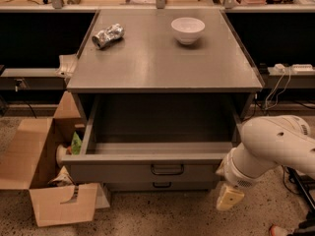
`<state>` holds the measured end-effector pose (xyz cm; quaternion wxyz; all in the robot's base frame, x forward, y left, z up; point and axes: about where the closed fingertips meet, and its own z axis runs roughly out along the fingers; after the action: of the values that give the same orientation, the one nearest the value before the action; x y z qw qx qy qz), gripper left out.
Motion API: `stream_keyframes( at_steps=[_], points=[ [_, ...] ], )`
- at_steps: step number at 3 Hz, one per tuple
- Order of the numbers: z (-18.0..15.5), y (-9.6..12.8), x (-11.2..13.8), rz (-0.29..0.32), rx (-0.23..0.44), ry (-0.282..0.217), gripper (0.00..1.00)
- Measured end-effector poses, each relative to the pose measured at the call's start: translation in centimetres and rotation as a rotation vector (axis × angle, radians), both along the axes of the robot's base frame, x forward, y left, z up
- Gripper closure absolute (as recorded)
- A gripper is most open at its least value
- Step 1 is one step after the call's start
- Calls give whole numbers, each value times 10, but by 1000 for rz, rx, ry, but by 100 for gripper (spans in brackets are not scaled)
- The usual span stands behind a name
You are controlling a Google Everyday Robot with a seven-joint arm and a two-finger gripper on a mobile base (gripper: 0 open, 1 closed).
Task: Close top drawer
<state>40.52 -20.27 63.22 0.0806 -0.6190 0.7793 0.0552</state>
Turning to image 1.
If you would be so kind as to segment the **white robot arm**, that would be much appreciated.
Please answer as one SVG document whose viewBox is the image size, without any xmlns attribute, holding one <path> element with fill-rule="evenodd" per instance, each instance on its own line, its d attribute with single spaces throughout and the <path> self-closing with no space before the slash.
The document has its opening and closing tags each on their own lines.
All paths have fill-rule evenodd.
<svg viewBox="0 0 315 236">
<path fill-rule="evenodd" d="M 294 115 L 261 116 L 244 122 L 241 143 L 222 160 L 217 174 L 224 178 L 217 209 L 226 211 L 244 199 L 269 170 L 283 165 L 315 178 L 315 140 L 310 127 Z"/>
</svg>

